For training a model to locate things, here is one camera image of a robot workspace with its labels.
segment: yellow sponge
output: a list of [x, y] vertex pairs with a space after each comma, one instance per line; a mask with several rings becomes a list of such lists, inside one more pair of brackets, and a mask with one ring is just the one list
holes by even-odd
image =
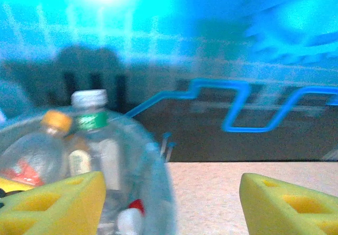
[[106, 197], [102, 172], [0, 199], [0, 235], [95, 235]]
[[5, 192], [17, 191], [17, 190], [28, 190], [33, 189], [34, 186], [23, 184], [16, 181], [10, 181], [5, 178], [0, 177], [0, 189], [3, 189]]
[[338, 198], [258, 174], [242, 176], [250, 235], [337, 235]]

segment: beige floor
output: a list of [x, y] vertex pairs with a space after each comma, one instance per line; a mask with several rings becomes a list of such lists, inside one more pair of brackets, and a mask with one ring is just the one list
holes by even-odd
[[179, 234], [247, 235], [239, 201], [243, 173], [257, 173], [338, 196], [338, 163], [169, 163]]

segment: white cap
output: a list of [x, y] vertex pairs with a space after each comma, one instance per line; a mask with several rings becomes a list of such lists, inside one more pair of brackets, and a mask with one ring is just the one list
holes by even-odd
[[106, 90], [76, 91], [72, 95], [72, 106], [74, 107], [104, 106], [107, 103]]

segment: plastic bin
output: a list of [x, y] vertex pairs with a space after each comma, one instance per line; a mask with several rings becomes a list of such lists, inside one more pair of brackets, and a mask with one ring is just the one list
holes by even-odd
[[[70, 107], [58, 108], [71, 116]], [[23, 135], [39, 128], [46, 111], [32, 112], [8, 120], [0, 125], [0, 154]], [[109, 112], [110, 122], [121, 132], [127, 152], [130, 201], [142, 199], [145, 207], [144, 235], [176, 234], [176, 210], [171, 179], [159, 156], [158, 145], [150, 133], [135, 120], [116, 112]]]

